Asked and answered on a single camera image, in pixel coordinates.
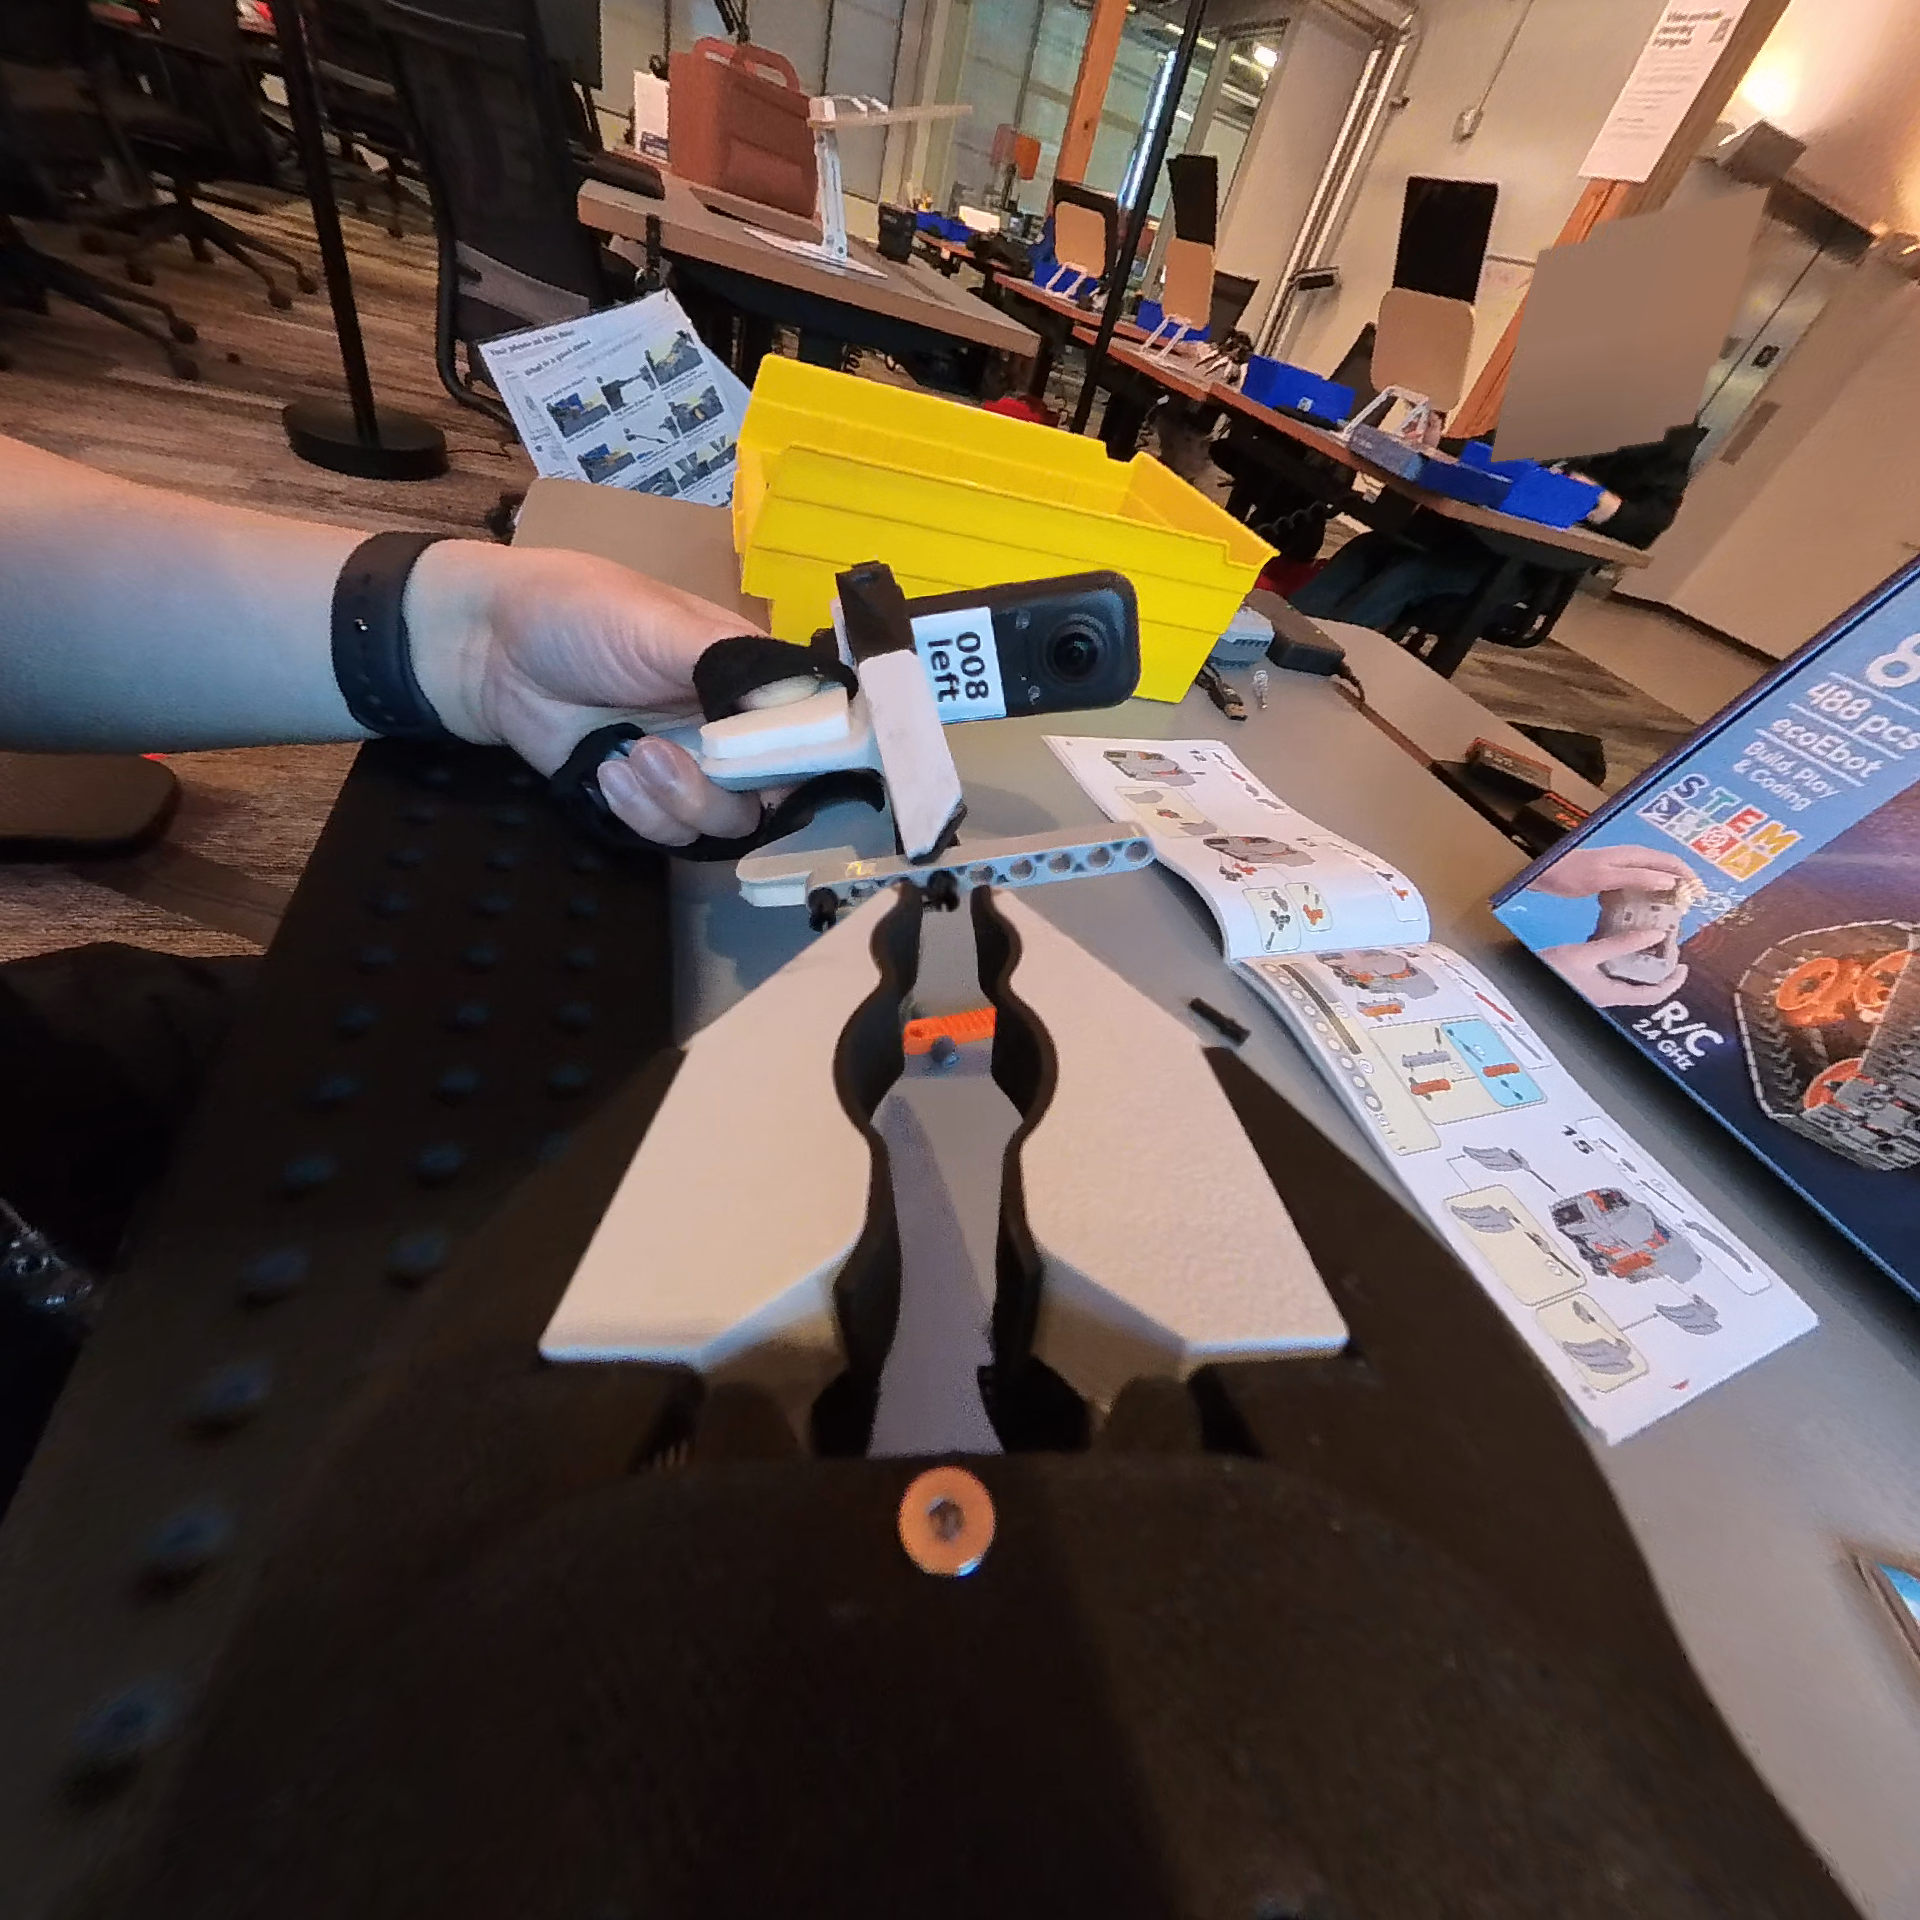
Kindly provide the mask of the grey perforated building beam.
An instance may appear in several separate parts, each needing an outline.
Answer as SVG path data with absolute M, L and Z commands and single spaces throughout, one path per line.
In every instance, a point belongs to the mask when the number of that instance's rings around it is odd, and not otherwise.
M 1082 832 L 1048 832 L 1034 838 L 997 838 L 961 842 L 941 857 L 914 864 L 909 881 L 890 889 L 909 888 L 924 895 L 926 876 L 948 872 L 961 878 L 965 895 L 973 889 L 1028 889 L 1058 881 L 1106 878 L 1139 873 L 1157 863 L 1153 842 L 1142 834 L 1109 832 L 1085 838 Z

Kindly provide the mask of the person's left hand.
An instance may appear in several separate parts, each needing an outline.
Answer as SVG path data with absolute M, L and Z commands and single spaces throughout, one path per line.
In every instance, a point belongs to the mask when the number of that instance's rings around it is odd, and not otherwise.
M 698 706 L 692 666 L 745 618 L 565 551 L 425 548 L 402 595 L 416 682 L 454 736 L 554 775 L 619 719 Z

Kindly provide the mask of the brown carry case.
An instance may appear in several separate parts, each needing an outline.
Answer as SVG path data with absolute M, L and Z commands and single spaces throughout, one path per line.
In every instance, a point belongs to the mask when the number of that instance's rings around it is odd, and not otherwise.
M 809 97 L 794 64 L 731 39 L 667 63 L 667 163 L 698 185 L 809 214 L 819 174 Z

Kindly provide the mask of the grey background table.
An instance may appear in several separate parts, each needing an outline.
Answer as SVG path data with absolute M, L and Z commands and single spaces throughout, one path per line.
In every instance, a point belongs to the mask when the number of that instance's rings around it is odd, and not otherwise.
M 840 369 L 850 351 L 877 352 L 920 386 L 968 400 L 1021 386 L 1041 356 L 1032 327 L 922 264 L 881 260 L 865 248 L 850 259 L 867 260 L 867 272 L 824 264 L 708 209 L 682 180 L 667 180 L 662 200 L 588 180 L 579 214 L 590 230 L 630 244 L 657 219 L 678 302 L 748 383 L 780 329 L 795 332 L 811 367 Z

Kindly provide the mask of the grey desk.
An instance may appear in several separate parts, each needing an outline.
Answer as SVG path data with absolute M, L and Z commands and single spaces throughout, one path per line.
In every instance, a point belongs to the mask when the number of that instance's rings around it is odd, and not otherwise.
M 914 1462 L 546 1364 L 692 1034 L 819 937 L 669 883 L 674 1016 L 344 1409 L 141 1802 L 5 1915 L 1915 1915 L 1915 1319 L 1496 927 L 1518 852 L 1333 690 L 1240 754 L 1816 1331 L 1609 1448 L 1157 873 L 1020 896 L 1202 1042 L 1352 1346 L 1150 1377 L 1076 1451 Z M 1200 996 L 1251 1028 L 1230 1047 Z

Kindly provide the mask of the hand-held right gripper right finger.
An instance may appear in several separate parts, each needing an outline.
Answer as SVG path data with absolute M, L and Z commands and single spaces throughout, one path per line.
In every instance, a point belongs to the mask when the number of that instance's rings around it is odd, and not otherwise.
M 1078 1449 L 1146 1377 L 1339 1353 L 1348 1329 L 1208 1050 L 1018 896 L 971 895 L 1001 1162 L 992 1362 L 1001 1446 Z

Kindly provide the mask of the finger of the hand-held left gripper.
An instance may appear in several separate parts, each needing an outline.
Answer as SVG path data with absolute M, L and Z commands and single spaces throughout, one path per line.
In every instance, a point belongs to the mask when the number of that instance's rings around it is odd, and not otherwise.
M 868 710 L 900 852 L 907 859 L 938 859 L 954 843 L 968 802 L 914 644 L 865 657 L 859 695 Z
M 892 886 L 909 881 L 902 856 L 858 856 L 852 849 L 764 849 L 737 864 L 737 888 L 748 905 L 804 908 L 816 913 L 816 896 L 828 896 L 824 913 L 859 905 Z

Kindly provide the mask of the long brown table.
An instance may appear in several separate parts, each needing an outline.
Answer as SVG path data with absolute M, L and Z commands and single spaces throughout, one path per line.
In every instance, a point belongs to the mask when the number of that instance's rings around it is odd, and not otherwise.
M 1104 427 L 1104 438 L 1122 452 L 1139 434 L 1131 422 L 1146 418 L 1155 400 L 1168 400 L 1205 426 L 1227 418 L 1227 444 L 1242 448 L 1230 512 L 1252 526 L 1281 526 L 1278 514 L 1261 512 L 1259 499 L 1283 486 L 1309 502 L 1318 522 L 1348 512 L 1397 544 L 1418 516 L 1460 529 L 1472 544 L 1472 583 L 1454 598 L 1452 618 L 1412 630 L 1425 639 L 1418 657 L 1442 676 L 1462 666 L 1501 609 L 1526 607 L 1534 634 L 1545 635 L 1578 583 L 1605 568 L 1643 570 L 1651 561 L 1648 551 L 1584 524 L 1561 529 L 1435 494 L 1418 475 L 1369 462 L 1363 448 L 1309 418 L 1269 410 L 1227 383 L 1202 379 L 1196 356 L 1146 351 L 1139 327 L 1122 327 L 1104 359 L 1085 367 L 1085 393 L 1096 391 L 1109 395 L 1117 426 Z

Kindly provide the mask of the blue toy kit box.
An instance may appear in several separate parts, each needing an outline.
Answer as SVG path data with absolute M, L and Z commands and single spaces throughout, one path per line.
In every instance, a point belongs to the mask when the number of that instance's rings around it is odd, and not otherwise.
M 1496 896 L 1496 916 L 1918 1292 L 1918 566 Z

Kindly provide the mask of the tan wooden chair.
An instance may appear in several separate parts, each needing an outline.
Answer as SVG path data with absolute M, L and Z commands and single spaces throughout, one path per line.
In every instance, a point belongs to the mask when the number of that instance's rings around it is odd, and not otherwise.
M 1369 379 L 1377 393 L 1425 395 L 1450 416 L 1468 388 L 1474 305 L 1406 287 L 1386 290 L 1377 316 Z

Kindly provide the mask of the black wrist band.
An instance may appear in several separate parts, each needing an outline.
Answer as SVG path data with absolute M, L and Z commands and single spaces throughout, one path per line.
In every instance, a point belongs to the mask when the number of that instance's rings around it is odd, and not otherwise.
M 353 721 L 370 736 L 452 740 L 414 668 L 402 614 L 420 555 L 443 535 L 380 534 L 344 563 L 330 604 L 330 657 Z

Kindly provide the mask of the black perforated board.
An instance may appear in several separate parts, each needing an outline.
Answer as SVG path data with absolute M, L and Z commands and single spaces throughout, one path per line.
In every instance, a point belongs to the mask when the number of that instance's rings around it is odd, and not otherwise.
M 5 1906 L 141 1802 L 361 1384 L 667 1040 L 669 883 L 366 748 L 5 1523 Z

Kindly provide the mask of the black stand with round base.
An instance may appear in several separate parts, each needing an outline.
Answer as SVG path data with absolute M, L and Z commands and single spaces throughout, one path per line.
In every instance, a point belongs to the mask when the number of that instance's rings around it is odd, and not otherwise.
M 443 475 L 448 471 L 443 434 L 418 416 L 377 408 L 353 297 L 304 11 L 299 3 L 272 3 L 272 20 L 345 385 L 345 400 L 291 402 L 282 416 L 285 440 L 299 460 L 333 473 L 377 483 L 422 483 Z

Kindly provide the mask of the yellow plastic bin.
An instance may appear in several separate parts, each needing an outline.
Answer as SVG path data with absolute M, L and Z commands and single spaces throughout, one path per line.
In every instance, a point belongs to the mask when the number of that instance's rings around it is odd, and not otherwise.
M 907 598 L 1112 570 L 1139 601 L 1139 698 L 1177 704 L 1274 546 L 1148 456 L 1085 478 L 1049 471 L 1011 487 L 780 450 L 737 478 L 740 586 L 778 639 L 829 619 L 835 579 L 885 563 Z
M 792 446 L 1096 512 L 1117 512 L 1130 487 L 1128 465 L 1112 462 L 1096 440 L 770 354 L 737 442 L 739 555 L 749 548 L 773 462 Z

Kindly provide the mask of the printed photo instruction sheet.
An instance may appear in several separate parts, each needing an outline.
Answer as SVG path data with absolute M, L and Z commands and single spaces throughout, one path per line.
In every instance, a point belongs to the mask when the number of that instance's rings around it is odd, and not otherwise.
M 669 292 L 481 345 L 541 478 L 728 507 L 749 388 Z

